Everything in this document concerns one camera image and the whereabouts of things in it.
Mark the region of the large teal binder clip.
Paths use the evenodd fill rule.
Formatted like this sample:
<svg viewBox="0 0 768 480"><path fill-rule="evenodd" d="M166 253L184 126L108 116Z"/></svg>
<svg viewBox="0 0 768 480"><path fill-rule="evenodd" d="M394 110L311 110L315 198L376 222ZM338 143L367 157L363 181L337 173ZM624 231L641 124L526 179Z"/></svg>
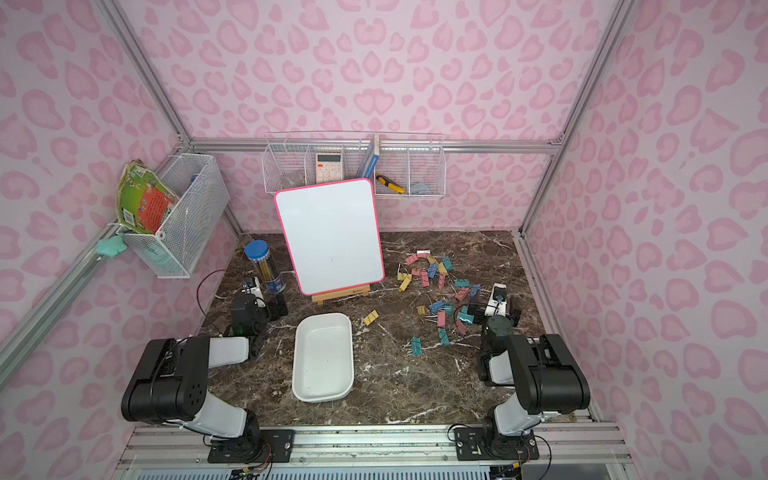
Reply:
<svg viewBox="0 0 768 480"><path fill-rule="evenodd" d="M466 324L474 323L474 316L469 313L469 309L467 306L464 306L459 310L457 314L457 319Z"/></svg>

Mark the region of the teal binder clip lone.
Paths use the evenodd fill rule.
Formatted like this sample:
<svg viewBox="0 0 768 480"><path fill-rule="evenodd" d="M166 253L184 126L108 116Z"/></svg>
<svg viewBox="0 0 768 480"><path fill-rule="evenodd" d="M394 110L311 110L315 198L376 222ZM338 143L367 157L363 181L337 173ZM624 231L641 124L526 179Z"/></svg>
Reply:
<svg viewBox="0 0 768 480"><path fill-rule="evenodd" d="M412 337L410 340L411 354L413 356L422 355L421 340L418 337Z"/></svg>

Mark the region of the white plastic storage tray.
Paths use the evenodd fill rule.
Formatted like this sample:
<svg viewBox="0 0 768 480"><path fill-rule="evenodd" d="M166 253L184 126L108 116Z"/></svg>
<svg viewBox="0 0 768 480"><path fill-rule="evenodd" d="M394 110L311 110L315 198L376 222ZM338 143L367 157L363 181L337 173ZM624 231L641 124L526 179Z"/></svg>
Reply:
<svg viewBox="0 0 768 480"><path fill-rule="evenodd" d="M313 315L296 330L292 392L300 401L346 397L354 384L352 324L342 313Z"/></svg>

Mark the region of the yellow binder clip lone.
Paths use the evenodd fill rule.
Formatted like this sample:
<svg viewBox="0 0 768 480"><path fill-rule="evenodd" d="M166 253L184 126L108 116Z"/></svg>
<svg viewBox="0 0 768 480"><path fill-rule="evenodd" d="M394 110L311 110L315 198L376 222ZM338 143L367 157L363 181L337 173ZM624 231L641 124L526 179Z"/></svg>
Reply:
<svg viewBox="0 0 768 480"><path fill-rule="evenodd" d="M363 318L363 324L366 326L371 325L374 321L376 321L379 318L379 313L376 310L373 310L370 312L367 316Z"/></svg>

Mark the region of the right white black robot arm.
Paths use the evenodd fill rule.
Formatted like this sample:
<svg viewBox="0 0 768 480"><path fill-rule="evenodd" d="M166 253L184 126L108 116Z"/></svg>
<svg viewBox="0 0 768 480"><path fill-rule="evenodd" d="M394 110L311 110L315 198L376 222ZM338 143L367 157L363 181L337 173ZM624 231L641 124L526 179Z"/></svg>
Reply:
<svg viewBox="0 0 768 480"><path fill-rule="evenodd" d="M518 323L519 313L503 312L500 304L489 308L481 323L478 377L487 386L513 389L486 417L485 435L492 441L520 438L591 402L586 376L563 338L525 336L515 331Z"/></svg>

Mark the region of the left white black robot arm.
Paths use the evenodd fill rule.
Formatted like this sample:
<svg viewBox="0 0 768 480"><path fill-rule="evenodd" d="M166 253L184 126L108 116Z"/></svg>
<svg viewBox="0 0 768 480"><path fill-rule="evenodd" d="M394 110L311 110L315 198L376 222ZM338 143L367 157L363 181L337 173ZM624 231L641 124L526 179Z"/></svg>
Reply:
<svg viewBox="0 0 768 480"><path fill-rule="evenodd" d="M284 297L239 293L224 336L150 341L121 400L129 422L179 426L218 443L256 443L255 414L218 398L208 389L209 371L259 357L268 324L288 314Z"/></svg>

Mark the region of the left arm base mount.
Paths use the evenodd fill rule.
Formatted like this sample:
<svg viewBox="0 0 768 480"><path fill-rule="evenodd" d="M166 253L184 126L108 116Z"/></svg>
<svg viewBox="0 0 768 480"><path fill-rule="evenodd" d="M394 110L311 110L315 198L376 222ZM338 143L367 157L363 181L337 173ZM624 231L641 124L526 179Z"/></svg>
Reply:
<svg viewBox="0 0 768 480"><path fill-rule="evenodd" d="M207 458L209 464L288 463L296 431L292 429L261 430L258 435L236 439L212 440Z"/></svg>

